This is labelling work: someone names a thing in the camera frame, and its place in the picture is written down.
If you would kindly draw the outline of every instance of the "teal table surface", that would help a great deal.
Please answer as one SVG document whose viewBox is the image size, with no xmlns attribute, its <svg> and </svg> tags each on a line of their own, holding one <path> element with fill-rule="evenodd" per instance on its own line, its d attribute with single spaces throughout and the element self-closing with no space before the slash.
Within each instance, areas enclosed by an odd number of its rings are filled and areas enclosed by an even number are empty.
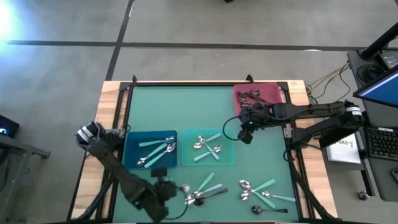
<svg viewBox="0 0 398 224">
<path fill-rule="evenodd" d="M 245 179 L 253 188 L 274 179 L 276 183 L 265 190 L 271 194 L 294 197 L 289 165 L 282 155 L 285 151 L 281 127 L 267 128 L 253 134 L 249 145 L 234 141 L 235 162 L 230 166 L 185 166 L 181 162 L 183 130 L 186 128 L 222 128 L 224 122 L 236 116 L 232 86 L 136 86 L 134 87 L 128 124 L 132 131 L 176 130 L 177 168 L 168 170 L 168 179 L 177 185 L 188 184 L 190 193 L 196 190 L 210 172 L 215 176 L 207 187 L 223 184 L 229 189 L 226 194 L 209 198 L 204 205 L 189 206 L 186 214 L 171 222 L 258 222 L 265 220 L 297 221 L 296 203 L 270 198 L 277 208 L 287 208 L 288 213 L 264 212 L 255 215 L 253 205 L 269 208 L 255 195 L 246 201 L 239 198 L 242 189 L 239 180 Z M 227 125 L 236 138 L 239 119 Z M 131 170 L 140 178 L 154 183 L 149 170 Z M 169 217 L 183 211 L 184 196 L 181 192 L 166 204 Z M 152 222 L 144 210 L 136 210 L 121 193 L 116 196 L 113 222 Z"/>
</svg>

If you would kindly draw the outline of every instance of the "table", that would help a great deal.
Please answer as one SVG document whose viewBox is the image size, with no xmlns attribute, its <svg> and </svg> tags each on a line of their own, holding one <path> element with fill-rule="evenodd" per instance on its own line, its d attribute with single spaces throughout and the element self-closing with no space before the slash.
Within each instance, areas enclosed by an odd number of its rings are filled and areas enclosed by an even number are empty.
<svg viewBox="0 0 398 224">
<path fill-rule="evenodd" d="M 288 99 L 295 105 L 307 105 L 308 98 L 305 92 L 304 82 L 302 80 L 259 80 L 256 83 L 269 83 L 269 82 L 286 82 L 289 87 L 289 95 L 285 96 L 285 92 L 281 90 L 282 99 Z M 104 82 L 103 89 L 101 92 L 101 98 L 99 100 L 98 111 L 96 114 L 96 121 L 100 122 L 105 128 L 120 127 L 123 123 L 125 108 L 129 105 L 127 104 L 127 96 L 128 91 L 122 91 L 122 94 L 119 94 L 121 89 L 121 84 L 124 85 L 128 82 Z M 209 84 L 216 85 L 217 83 L 245 83 L 242 81 L 173 81 L 173 82 L 161 82 L 161 81 L 146 81 L 146 82 L 137 82 L 140 85 L 153 85 L 156 83 L 168 83 L 168 84 L 181 84 L 181 83 L 189 83 L 190 85 L 195 83 L 201 84 Z M 120 106 L 117 106 L 117 101 L 121 101 Z M 115 116 L 115 111 L 120 111 L 119 116 Z M 313 119 L 300 119 L 296 121 L 297 127 L 305 128 L 311 126 L 313 124 Z M 317 145 L 317 141 L 312 140 L 311 144 Z M 307 175 L 308 184 L 315 194 L 317 199 L 319 199 L 320 203 L 328 210 L 328 212 L 334 216 L 336 214 L 335 203 L 333 200 L 333 196 L 331 194 L 331 189 L 326 173 L 326 168 L 322 158 L 322 152 L 318 149 L 308 147 L 302 151 L 302 160 L 303 164 L 300 166 L 298 160 L 296 160 L 295 164 L 297 169 L 300 170 L 305 169 L 305 173 Z M 91 203 L 92 199 L 95 197 L 97 192 L 100 189 L 101 182 L 103 177 L 103 167 L 102 165 L 92 157 L 89 157 L 85 160 L 82 165 L 80 181 L 77 184 L 75 197 L 72 202 L 69 218 L 78 217 L 85 208 Z M 108 208 L 109 204 L 112 207 L 112 203 L 109 203 L 110 200 L 110 190 L 105 198 L 104 207 L 102 208 L 101 213 L 97 213 L 97 218 L 107 217 L 108 216 Z M 302 208 L 302 216 L 309 217 L 312 213 L 312 209 L 307 208 L 307 201 L 298 187 L 298 195 L 300 197 L 300 205 Z"/>
</svg>

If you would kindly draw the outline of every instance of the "computer screen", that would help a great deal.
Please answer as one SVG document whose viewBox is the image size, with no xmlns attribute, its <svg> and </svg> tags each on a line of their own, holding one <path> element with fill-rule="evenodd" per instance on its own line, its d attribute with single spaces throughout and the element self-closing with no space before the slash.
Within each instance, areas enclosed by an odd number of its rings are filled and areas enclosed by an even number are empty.
<svg viewBox="0 0 398 224">
<path fill-rule="evenodd" d="M 353 96 L 398 108 L 398 66 L 363 86 Z"/>
</svg>

